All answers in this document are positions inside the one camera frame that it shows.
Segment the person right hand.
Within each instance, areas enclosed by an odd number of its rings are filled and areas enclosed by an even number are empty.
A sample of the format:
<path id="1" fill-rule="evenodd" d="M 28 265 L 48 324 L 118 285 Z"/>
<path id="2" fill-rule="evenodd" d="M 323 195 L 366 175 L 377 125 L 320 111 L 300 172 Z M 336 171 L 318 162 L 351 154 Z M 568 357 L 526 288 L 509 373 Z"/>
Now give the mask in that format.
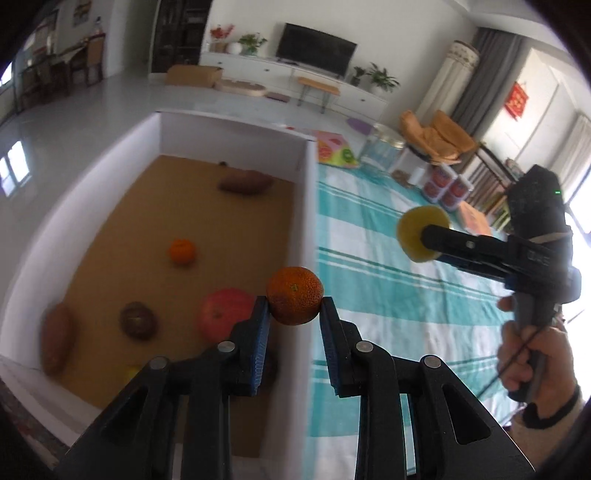
<path id="1" fill-rule="evenodd" d="M 534 352 L 546 356 L 546 367 L 538 393 L 531 403 L 536 406 L 540 420 L 550 419 L 562 407 L 568 404 L 578 392 L 574 373 L 574 362 L 567 332 L 562 322 L 562 315 L 553 324 L 541 330 L 524 348 L 515 361 L 505 369 L 511 358 L 523 343 L 534 333 L 536 328 L 528 326 L 520 330 L 515 321 L 508 321 L 502 327 L 502 343 L 497 358 L 497 371 L 502 385 L 508 392 L 517 391 L 522 383 L 533 378 L 533 368 L 528 363 Z"/>

